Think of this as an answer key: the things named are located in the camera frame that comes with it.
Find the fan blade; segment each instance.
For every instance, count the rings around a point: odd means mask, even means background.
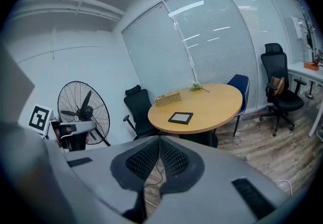
[[[61,111],[62,114],[65,114],[65,115],[68,115],[68,116],[71,116],[71,117],[74,117],[74,116],[77,116],[76,113],[74,112],[71,112],[71,111]]]
[[[97,141],[97,139],[95,138],[95,136],[92,134],[92,132],[90,132],[90,135],[92,136],[92,138],[94,139],[94,140],[96,140]]]
[[[90,97],[91,97],[91,90],[87,93],[84,101],[83,101],[83,104],[82,104],[82,107],[81,107],[81,111],[84,112],[86,107],[87,107],[87,104],[89,104],[89,100],[90,100]]]

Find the white desk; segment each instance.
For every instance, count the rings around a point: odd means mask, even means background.
[[[323,86],[323,68],[321,68],[321,67],[318,71],[313,71],[313,70],[304,68],[304,63],[296,63],[296,64],[288,65],[288,72],[293,75],[298,75],[300,77],[307,78],[307,79]],[[309,137],[311,137],[313,135],[313,133],[315,132],[316,127],[321,119],[322,113],[323,113],[323,99],[321,102],[321,106],[319,107],[315,122],[312,126],[312,129],[310,130],[310,132],[308,134]]]

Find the window blinds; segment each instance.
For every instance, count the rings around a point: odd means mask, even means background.
[[[195,81],[183,41],[164,4],[137,19],[123,31],[123,38],[152,101]]]
[[[258,64],[259,92],[257,107],[267,104],[265,94],[268,82],[267,74],[261,62],[261,54],[265,53],[264,45],[278,43],[282,46],[290,63],[290,48],[283,23],[271,0],[233,0],[238,6],[250,31]]]
[[[291,63],[304,62],[305,56],[307,55],[306,34],[304,32],[305,29],[301,27],[306,27],[305,22],[301,20],[301,18],[304,18],[304,16],[302,13],[300,13],[293,0],[273,1],[279,10],[286,27],[289,44],[291,46]],[[297,36],[292,17],[297,19],[301,37]]]
[[[250,79],[248,108],[256,107],[257,63],[250,34],[232,0],[166,0],[189,49],[200,83]]]

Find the round wooden table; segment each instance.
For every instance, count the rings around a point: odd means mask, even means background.
[[[181,89],[182,100],[162,106],[152,105],[148,112],[151,124],[159,130],[180,134],[181,138],[185,135],[185,139],[189,140],[192,140],[191,134],[200,134],[195,135],[193,141],[201,140],[207,135],[212,144],[213,138],[208,131],[215,131],[237,114],[242,105],[242,94],[237,88],[227,84],[204,84],[202,87],[209,92],[202,89]],[[174,112],[193,113],[193,117],[187,125],[168,122]]]

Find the black mesh panel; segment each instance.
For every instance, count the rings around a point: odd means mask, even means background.
[[[267,72],[268,82],[270,82],[272,76],[276,78],[285,78],[284,89],[288,89],[288,69],[287,69],[287,57],[283,52],[263,53],[261,55],[261,61]]]
[[[151,108],[151,103],[146,89],[126,96],[123,101],[131,111],[135,123],[148,118],[148,111]]]
[[[176,176],[185,171],[189,162],[186,154],[164,140],[160,140],[160,148],[163,152],[162,161],[165,171],[169,176]]]
[[[155,140],[149,146],[129,157],[126,161],[126,166],[132,173],[145,181],[155,166],[158,157],[159,140]]]

